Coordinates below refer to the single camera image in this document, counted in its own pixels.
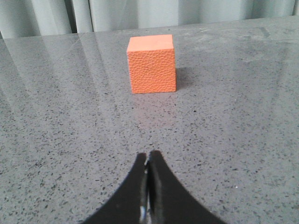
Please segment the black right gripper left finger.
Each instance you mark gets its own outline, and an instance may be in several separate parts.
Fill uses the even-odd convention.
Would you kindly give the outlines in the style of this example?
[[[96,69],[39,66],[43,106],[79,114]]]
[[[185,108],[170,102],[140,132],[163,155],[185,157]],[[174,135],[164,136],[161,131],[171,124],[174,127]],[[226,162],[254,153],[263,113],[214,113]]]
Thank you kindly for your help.
[[[145,153],[137,155],[125,180],[112,197],[85,224],[147,223],[148,171]]]

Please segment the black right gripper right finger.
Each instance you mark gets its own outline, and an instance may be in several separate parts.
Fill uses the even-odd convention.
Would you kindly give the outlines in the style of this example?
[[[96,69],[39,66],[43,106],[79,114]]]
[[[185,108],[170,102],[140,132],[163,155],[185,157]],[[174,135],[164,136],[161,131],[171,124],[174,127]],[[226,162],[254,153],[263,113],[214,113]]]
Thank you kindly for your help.
[[[148,161],[150,217],[153,224],[223,224],[183,187],[160,151]]]

